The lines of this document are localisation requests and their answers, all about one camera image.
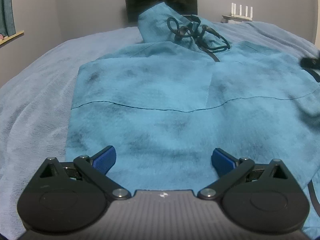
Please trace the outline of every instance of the white router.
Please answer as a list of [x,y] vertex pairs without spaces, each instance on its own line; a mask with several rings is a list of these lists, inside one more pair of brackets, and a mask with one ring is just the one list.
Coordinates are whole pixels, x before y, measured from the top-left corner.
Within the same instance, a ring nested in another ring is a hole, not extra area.
[[239,14],[236,14],[237,5],[235,3],[231,4],[231,17],[246,19],[252,21],[253,7],[251,7],[250,17],[248,17],[248,7],[245,7],[245,16],[242,15],[242,5],[240,4]]

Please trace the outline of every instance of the gray wall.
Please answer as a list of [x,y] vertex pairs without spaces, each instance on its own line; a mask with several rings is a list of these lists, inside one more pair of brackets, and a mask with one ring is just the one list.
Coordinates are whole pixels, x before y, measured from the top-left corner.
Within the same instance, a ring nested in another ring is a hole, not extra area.
[[[231,3],[253,6],[253,17],[315,41],[317,0],[198,0],[198,13],[211,21],[229,14]],[[126,26],[124,0],[56,0],[64,40]]]
[[62,42],[55,0],[12,0],[20,36],[0,46],[0,87]]

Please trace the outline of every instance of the bed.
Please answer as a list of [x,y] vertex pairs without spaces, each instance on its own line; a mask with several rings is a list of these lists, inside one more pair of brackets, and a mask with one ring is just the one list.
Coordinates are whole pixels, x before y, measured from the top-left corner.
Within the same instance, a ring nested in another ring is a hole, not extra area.
[[[213,26],[232,44],[251,42],[276,49],[297,60],[318,55],[313,44],[272,24],[213,23]],[[34,172],[48,156],[56,156],[60,162],[66,160],[68,125],[79,68],[143,42],[137,27],[66,41],[0,89],[0,232],[9,240],[25,231],[16,212],[16,203]],[[318,122],[314,123],[316,135],[319,135]],[[313,179],[320,182],[320,175],[313,175]],[[116,172],[111,178],[117,178]],[[320,220],[314,210],[310,216],[304,231],[314,239],[320,235],[317,224]]]

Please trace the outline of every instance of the black strap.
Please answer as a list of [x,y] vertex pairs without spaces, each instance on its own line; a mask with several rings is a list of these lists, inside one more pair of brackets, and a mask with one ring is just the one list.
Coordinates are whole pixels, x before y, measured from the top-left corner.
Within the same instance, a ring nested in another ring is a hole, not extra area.
[[[195,43],[199,47],[199,49],[201,49],[202,51],[206,52],[215,62],[220,62],[220,60],[217,58],[216,55],[214,55],[213,52],[217,51],[217,50],[221,50],[221,49],[230,49],[229,42],[224,37],[222,37],[219,33],[217,33],[214,29],[208,27],[207,25],[203,25],[202,26],[202,32],[199,33],[198,27],[201,24],[201,21],[200,21],[199,17],[194,16],[194,15],[189,15],[188,19],[190,21],[197,22],[197,26],[196,26],[196,30],[195,31],[193,31],[193,29],[192,29],[192,26],[193,26],[192,22],[188,26],[181,26],[180,27],[178,21],[174,17],[169,17],[167,19],[167,26],[168,26],[169,30],[172,33],[175,34],[174,40],[175,41],[181,41],[182,38],[193,37],[193,39],[195,40]],[[171,27],[171,24],[170,24],[171,21],[175,22],[175,24],[177,26],[176,30],[174,30]],[[219,39],[222,39],[226,45],[215,47],[215,48],[210,48],[205,43],[205,41],[203,39],[203,36],[204,36],[205,32],[209,32],[209,33],[215,35],[216,37],[218,37]]]
[[312,180],[309,182],[308,184],[308,190],[309,190],[309,195],[310,195],[310,199],[311,199],[311,203],[316,211],[316,213],[318,214],[318,216],[320,217],[320,204],[319,201],[317,199],[316,196],[316,192],[315,192],[315,188],[313,187],[313,183]]

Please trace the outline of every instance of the metal screw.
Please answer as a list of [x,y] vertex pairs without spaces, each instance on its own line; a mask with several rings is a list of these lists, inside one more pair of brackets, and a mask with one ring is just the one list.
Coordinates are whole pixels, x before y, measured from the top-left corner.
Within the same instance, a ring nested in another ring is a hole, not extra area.
[[125,197],[129,194],[129,191],[127,191],[125,188],[117,188],[115,189],[112,194],[116,197]]
[[212,188],[204,188],[200,191],[200,194],[205,197],[213,197],[217,192]]

